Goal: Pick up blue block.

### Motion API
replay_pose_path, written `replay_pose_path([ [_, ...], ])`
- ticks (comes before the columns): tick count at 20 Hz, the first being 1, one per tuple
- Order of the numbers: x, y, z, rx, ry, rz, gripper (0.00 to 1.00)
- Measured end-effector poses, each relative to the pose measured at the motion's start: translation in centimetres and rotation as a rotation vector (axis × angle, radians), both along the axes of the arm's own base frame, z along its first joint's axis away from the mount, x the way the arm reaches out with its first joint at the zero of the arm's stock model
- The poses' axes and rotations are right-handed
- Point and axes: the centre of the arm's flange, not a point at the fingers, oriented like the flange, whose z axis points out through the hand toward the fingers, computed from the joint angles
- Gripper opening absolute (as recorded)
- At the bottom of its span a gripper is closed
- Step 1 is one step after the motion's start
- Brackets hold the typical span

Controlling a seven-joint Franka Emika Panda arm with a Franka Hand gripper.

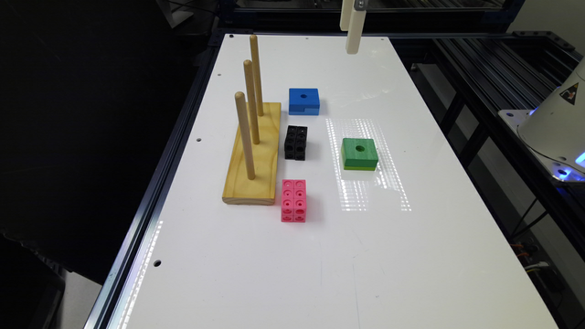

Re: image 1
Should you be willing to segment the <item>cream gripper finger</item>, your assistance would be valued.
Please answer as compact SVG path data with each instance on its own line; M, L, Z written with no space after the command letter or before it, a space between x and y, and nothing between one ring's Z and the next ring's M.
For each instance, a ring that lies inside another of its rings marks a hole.
M349 55L355 55L359 50L366 14L366 10L351 10L346 40L346 53Z
M339 26L342 31L349 29L352 9L354 7L354 0L343 0L341 5L341 16Z

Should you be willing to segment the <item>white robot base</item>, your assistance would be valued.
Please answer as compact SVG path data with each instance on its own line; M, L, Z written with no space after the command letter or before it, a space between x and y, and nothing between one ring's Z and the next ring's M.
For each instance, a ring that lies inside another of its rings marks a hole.
M498 115L553 179L584 182L583 62L534 110Z

